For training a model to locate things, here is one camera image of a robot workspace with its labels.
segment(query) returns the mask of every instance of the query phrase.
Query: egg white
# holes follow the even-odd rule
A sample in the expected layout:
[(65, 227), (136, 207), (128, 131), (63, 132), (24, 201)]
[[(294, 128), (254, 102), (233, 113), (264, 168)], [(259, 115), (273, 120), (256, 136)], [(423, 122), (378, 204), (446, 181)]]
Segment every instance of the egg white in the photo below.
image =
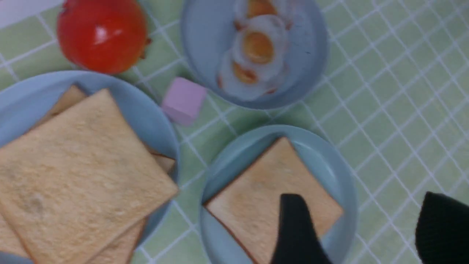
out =
[[(249, 23), (248, 14), (249, 0), (236, 0), (234, 3), (234, 23), (238, 29), (242, 29)], [(288, 29), (293, 24), (295, 11), (295, 0), (269, 0), (277, 11), (277, 16), (282, 19)]]
[[(245, 54), (243, 40), (250, 32), (260, 32), (272, 42), (274, 57), (269, 63), (254, 63)], [(232, 48), (234, 61), (242, 68), (255, 72), (259, 80), (268, 81), (282, 70), (288, 46), (288, 32), (285, 30), (285, 24), (277, 16), (263, 15), (252, 18), (248, 26), (237, 33), (234, 41)]]

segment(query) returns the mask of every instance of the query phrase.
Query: bread slice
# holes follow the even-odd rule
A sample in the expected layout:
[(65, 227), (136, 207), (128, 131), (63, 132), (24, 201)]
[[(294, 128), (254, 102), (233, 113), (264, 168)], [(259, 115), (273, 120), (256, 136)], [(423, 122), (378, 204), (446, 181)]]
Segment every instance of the bread slice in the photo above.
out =
[(0, 149), (0, 210), (31, 258), (85, 263), (177, 193), (102, 90)]
[(282, 193), (303, 196), (318, 236), (324, 235), (343, 213), (285, 137), (278, 139), (205, 207), (255, 263), (268, 264), (277, 242)]
[[(81, 102), (86, 98), (86, 94), (82, 92), (77, 86), (72, 85), (54, 104), (54, 106), (41, 118), (30, 131), (53, 117), (59, 115), (68, 108)], [(153, 150), (151, 147), (146, 146), (147, 150), (153, 155), (155, 161), (163, 168), (166, 173), (170, 173), (173, 169), (175, 160), (163, 156), (158, 151)], [(133, 249), (138, 242), (141, 232), (145, 226), (146, 221), (140, 220), (134, 227), (125, 232), (119, 239), (111, 243), (99, 255), (90, 261), (90, 264), (125, 264), (127, 259), (132, 257)], [(6, 223), (2, 215), (0, 215), (0, 251), (8, 252), (17, 256), (28, 258), (29, 255), (24, 251), (23, 246), (18, 240), (17, 236)]]

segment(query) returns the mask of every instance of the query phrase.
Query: light blue plate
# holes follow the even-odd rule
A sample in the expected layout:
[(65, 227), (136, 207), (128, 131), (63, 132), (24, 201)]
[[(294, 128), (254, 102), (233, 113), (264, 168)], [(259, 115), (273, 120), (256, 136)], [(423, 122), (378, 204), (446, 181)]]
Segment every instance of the light blue plate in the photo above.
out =
[[(88, 71), (60, 71), (35, 76), (0, 93), (0, 147), (24, 134), (57, 102), (72, 84), (93, 94), (110, 88), (119, 108), (138, 137), (153, 149), (180, 160), (179, 143), (173, 127), (159, 106), (136, 87), (109, 75)], [(177, 183), (180, 164), (171, 177)], [(141, 244), (156, 229), (168, 204), (150, 215)], [(0, 263), (23, 264), (29, 260), (0, 252)]]
[(200, 233), (213, 264), (250, 264), (252, 261), (202, 204), (229, 184), (281, 136), (288, 137), (306, 167), (344, 209), (342, 217), (322, 237), (321, 242), (334, 264), (345, 260), (356, 232), (358, 206), (354, 181), (341, 155), (310, 131), (288, 125), (270, 125), (235, 139), (207, 171), (200, 207)]
[(197, 78), (224, 100), (250, 109), (274, 109), (292, 104), (313, 90), (324, 71), (328, 50), (327, 29), (314, 0), (295, 0), (290, 46), (286, 54), (289, 74), (273, 94), (241, 101), (219, 89), (219, 62), (235, 37), (235, 0), (187, 0), (181, 18), (182, 44)]

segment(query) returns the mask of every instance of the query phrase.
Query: red tomato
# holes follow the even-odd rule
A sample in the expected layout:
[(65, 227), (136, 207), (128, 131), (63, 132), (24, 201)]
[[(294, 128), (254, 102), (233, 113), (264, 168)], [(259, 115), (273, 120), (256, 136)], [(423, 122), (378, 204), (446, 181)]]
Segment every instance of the red tomato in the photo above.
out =
[(58, 17), (57, 37), (71, 62), (116, 74), (143, 56), (145, 16), (136, 0), (66, 0)]

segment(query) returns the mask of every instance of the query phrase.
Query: pink block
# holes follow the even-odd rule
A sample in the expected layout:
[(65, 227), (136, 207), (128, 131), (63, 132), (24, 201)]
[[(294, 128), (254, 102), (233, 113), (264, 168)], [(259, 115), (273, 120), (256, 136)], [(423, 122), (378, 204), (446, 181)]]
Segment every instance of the pink block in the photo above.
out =
[(199, 116), (207, 90), (181, 77), (174, 79), (163, 99), (163, 111), (176, 123), (191, 125)]

